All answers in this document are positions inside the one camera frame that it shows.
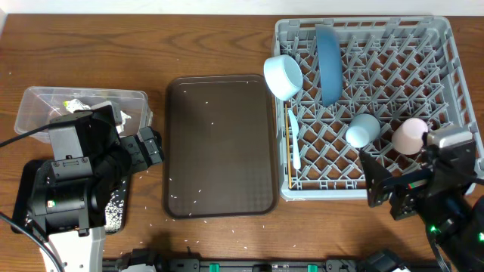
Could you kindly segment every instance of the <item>white bowl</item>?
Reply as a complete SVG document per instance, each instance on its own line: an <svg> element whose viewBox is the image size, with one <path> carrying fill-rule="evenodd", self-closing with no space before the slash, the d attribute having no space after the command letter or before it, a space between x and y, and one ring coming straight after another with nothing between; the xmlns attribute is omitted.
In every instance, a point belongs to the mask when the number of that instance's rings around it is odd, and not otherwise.
<svg viewBox="0 0 484 272"><path fill-rule="evenodd" d="M265 60L264 77L272 94L281 100L289 100L303 87L301 68L288 55Z"/></svg>

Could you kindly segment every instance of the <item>wooden table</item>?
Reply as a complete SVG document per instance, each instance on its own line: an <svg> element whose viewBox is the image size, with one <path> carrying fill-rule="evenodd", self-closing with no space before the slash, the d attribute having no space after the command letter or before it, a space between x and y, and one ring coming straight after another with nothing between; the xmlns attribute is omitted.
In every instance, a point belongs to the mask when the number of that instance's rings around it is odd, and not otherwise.
<svg viewBox="0 0 484 272"><path fill-rule="evenodd" d="M16 135L22 93L33 85L146 91L154 127L163 132L166 86L173 79L262 74L281 18L9 15L0 40L0 141ZM450 21L483 129L484 18ZM33 138L0 150L1 211L13 212L23 165L50 156L51 146ZM190 246L203 258L363 258L384 247L408 260L433 258L419 217L396 222L388 204L370 209L363 200L281 199L266 216L173 221L161 206L162 174L159 165L134 177L126 226L106 238L105 257L147 246L172 257ZM474 204L482 193L479 187L468 200ZM42 271L41 255L30 240L14 235L4 223L0 239L0 270Z"/></svg>

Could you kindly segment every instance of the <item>cable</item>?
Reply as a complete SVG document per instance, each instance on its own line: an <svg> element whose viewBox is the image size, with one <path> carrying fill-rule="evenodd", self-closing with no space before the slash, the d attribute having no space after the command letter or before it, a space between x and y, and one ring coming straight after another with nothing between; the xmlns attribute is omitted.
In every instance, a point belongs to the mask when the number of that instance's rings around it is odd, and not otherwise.
<svg viewBox="0 0 484 272"><path fill-rule="evenodd" d="M440 254L439 248L437 248L435 237L432 235L427 226L425 227L425 233L427 234L430 248L432 249L433 254L436 256L437 264L439 264L440 269L443 272L451 272L450 268L448 268L447 264L445 263L442 254Z"/></svg>
<svg viewBox="0 0 484 272"><path fill-rule="evenodd" d="M442 169L442 170L446 170L447 172L452 172L453 174L456 174L456 175L460 175L461 178L463 178L465 181L469 181L469 182L473 182L475 184L478 184L478 185L483 185L484 186L484 180L481 179L481 178L478 178L476 176L472 176L472 175L467 175L465 173L462 173L462 172L459 172L459 171L455 171L453 168L447 166L445 163L442 163L442 162L436 162L436 167Z"/></svg>
<svg viewBox="0 0 484 272"><path fill-rule="evenodd" d="M50 124L47 124L47 125L43 125L40 128L33 129L33 130L29 131L29 132L25 132L24 134L20 134L20 135L18 135L16 137L13 137L12 139L9 139L9 140L6 140L6 141L0 143L0 147L4 147L4 146L6 146L8 144L11 144L11 143L13 143L15 141L24 139L25 137L28 137L28 136L30 136L32 134L37 133L37 132L41 132L41 131L43 131L45 129L55 128L55 127L62 126L62 125L70 125L70 124L73 124L75 122L77 122L77 119L69 120L69 121L64 121L64 122L55 122L55 123L50 123Z"/></svg>
<svg viewBox="0 0 484 272"><path fill-rule="evenodd" d="M39 233L40 238L42 238L44 241L48 241L47 233L37 224L35 220L30 222L32 225L32 228L37 230L37 233Z"/></svg>
<svg viewBox="0 0 484 272"><path fill-rule="evenodd" d="M34 243L37 244L37 246L40 247L41 250L43 250L45 252L45 254L47 254L47 256L54 263L54 266L57 269L57 271L58 272L64 272L64 269L62 268L61 263L55 258L54 253L52 253L52 251L50 249L48 249L47 246L45 246L44 243L41 240L39 240L39 238L37 238L35 235L30 233L25 228L19 226L17 223L13 222L12 219L9 218L7 215L5 215L3 212L0 212L0 219L7 222L9 225L14 227L16 230L20 231L21 233L27 235L27 237L29 237Z"/></svg>

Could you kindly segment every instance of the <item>white spoon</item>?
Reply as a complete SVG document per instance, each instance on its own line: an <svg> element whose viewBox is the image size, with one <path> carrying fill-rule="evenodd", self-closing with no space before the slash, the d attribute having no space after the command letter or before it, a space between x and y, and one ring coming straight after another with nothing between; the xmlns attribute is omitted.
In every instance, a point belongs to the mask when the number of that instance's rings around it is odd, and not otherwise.
<svg viewBox="0 0 484 272"><path fill-rule="evenodd" d="M301 169L301 158L299 157L299 146L297 144L297 135L299 134L299 125L297 125L296 116L292 110L287 111L290 120L290 128L293 130L293 165L294 169Z"/></svg>

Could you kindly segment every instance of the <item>gray dish rack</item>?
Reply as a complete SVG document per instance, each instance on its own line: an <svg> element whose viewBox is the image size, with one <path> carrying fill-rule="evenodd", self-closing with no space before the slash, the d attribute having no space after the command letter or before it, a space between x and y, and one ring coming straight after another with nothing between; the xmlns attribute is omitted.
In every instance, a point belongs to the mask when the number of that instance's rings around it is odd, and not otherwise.
<svg viewBox="0 0 484 272"><path fill-rule="evenodd" d="M343 96L323 107L319 84L315 25L332 26L340 39ZM421 157L392 148L392 133L418 117L430 130L450 124L473 132L484 176L482 146L469 91L450 23L444 17L350 17L279 20L272 55L293 57L304 85L290 99L300 133L301 169L292 168L289 188L284 102L276 98L276 125L281 195L286 200L366 199L365 176L358 151L344 134L352 118L370 113L380 120L380 136L363 148L394 175L420 168Z"/></svg>

